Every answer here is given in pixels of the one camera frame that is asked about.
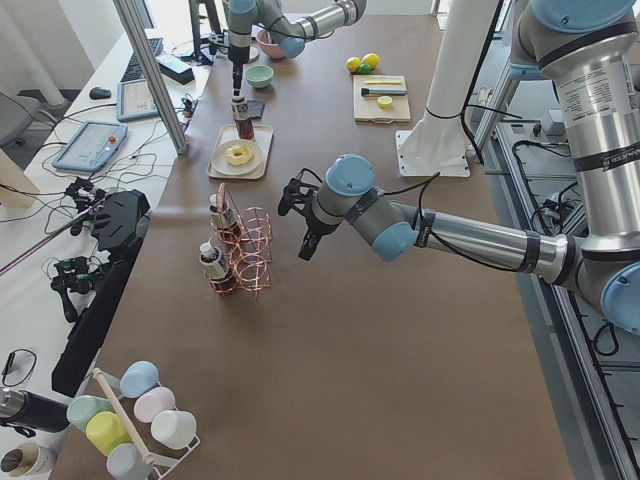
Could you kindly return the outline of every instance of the blue joint cap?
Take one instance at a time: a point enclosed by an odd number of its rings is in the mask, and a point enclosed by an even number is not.
[[[600,297],[602,313],[618,327],[640,335],[639,296],[640,262],[622,269],[609,280]]]
[[[526,65],[520,63],[509,64],[509,75],[514,80],[548,80],[549,78],[540,73],[536,65]]]
[[[249,13],[256,5],[256,0],[229,0],[229,11],[242,15]]]
[[[280,42],[280,50],[289,58],[295,58],[304,50],[304,40],[287,37]]]
[[[327,170],[327,186],[343,197],[359,197],[373,187],[375,174],[369,161],[349,153],[338,158]]]
[[[545,27],[561,33],[589,33],[617,22],[634,0],[531,0],[531,10]]]
[[[385,262],[391,262],[409,250],[416,243],[417,236],[407,222],[394,223],[376,237],[371,248]]]

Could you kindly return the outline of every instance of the tablet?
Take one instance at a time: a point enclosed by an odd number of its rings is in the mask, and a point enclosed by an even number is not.
[[[96,172],[118,151],[126,136],[127,126],[122,123],[85,122],[52,165],[61,170]]]
[[[159,115],[147,80],[142,78],[118,84],[116,118],[119,122],[131,122]]]

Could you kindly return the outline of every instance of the pink bowl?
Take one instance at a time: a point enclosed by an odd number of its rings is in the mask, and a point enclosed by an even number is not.
[[[259,30],[256,35],[256,41],[258,42],[258,47],[260,47],[260,50],[262,50],[274,60],[285,58],[286,55],[282,52],[282,50],[280,50],[280,46],[277,43],[269,43],[268,40],[269,37],[267,36],[267,31],[264,28]]]

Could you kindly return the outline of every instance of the computer mouse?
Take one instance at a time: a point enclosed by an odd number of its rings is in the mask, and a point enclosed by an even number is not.
[[[102,100],[103,98],[110,98],[111,90],[102,87],[93,87],[89,92],[89,98],[91,100]]]

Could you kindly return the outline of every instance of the brown table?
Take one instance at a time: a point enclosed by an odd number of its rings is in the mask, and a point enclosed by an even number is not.
[[[230,68],[216,60],[190,153],[174,167],[98,358],[116,375],[153,361],[196,415],[202,445],[174,478],[573,478],[512,274],[420,249],[387,264],[348,225],[304,262],[303,219],[276,215],[301,167],[324,173],[347,152],[367,157],[385,189],[411,183],[397,173],[398,125],[353,121],[344,63],[375,51],[380,73],[405,75],[413,125],[440,39],[431,17],[367,16],[272,63],[271,89],[246,90],[265,100],[262,123],[275,131],[266,176],[230,186],[239,207],[272,215],[273,286],[258,300],[217,296],[197,262],[218,185],[205,168],[230,121]],[[472,170],[435,182],[427,205],[495,221],[482,170]],[[74,430],[52,478],[110,478],[104,460]]]

